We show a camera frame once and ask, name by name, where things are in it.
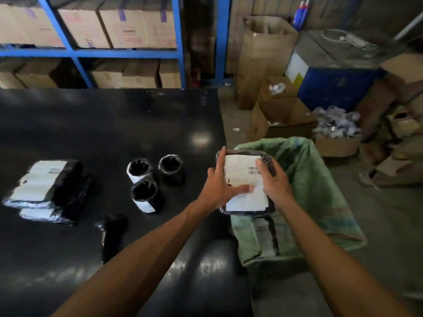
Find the gray floor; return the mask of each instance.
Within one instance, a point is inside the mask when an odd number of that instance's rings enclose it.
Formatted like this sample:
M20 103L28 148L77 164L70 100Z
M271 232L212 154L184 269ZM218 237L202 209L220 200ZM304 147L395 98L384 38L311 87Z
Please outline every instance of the gray floor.
M237 109L230 87L220 89L219 95L228 148L248 142L251 111ZM404 293L422 297L423 186L363 187L357 180L360 168L354 158L325 162L368 240L366 247L351 254L400 297ZM249 271L256 317L332 316L304 262L278 269L278 274ZM405 301L423 311L419 301Z

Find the black countertop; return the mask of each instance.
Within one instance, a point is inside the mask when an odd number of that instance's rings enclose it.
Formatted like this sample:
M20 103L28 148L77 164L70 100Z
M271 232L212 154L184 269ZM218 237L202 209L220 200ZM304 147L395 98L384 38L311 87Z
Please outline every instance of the black countertop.
M0 194L40 159L78 159L93 186L76 227L22 219L0 206L0 314L49 316L101 266L94 222L125 213L125 245L180 213L201 191L225 144L216 90L0 90ZM178 154L187 181L160 183L165 206L142 213L126 166ZM139 316L251 316L247 275L229 217L207 217Z

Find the green sack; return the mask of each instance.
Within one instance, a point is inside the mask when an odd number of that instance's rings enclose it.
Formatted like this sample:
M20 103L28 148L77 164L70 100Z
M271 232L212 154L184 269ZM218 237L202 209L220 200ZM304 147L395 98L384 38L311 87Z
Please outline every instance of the green sack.
M353 250L367 244L313 141L301 137L261 139L239 144L235 149L272 155L286 172L298 204L337 245ZM273 213L266 218L230 216L230 220L243 266L302 257L282 214Z

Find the white pipe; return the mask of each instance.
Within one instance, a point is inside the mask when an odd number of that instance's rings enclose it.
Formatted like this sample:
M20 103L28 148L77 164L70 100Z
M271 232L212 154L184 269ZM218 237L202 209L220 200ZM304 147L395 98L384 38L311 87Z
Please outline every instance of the white pipe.
M399 32L399 34L397 34L395 37L394 37L394 40L395 41L398 41L398 40L400 40L400 39L402 39L408 32L410 32L410 30L412 29L412 28L414 28L416 25L418 25L421 21L423 20L423 12L422 13L420 13L418 16L416 16L415 18L414 18L414 20L413 21L411 21L410 22L410 24L409 25L407 25L403 30L401 30L400 32Z

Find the person's right hand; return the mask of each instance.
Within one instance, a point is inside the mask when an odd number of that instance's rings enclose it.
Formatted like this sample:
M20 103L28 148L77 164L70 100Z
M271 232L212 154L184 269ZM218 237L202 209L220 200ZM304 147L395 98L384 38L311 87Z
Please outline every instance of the person's right hand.
M283 208L286 202L295 202L295 199L286 173L282 170L279 163L273 157L271 158L273 167L276 169L276 176L272 177L267 165L261 159L256 160L256 167L262 175L264 191L277 207Z

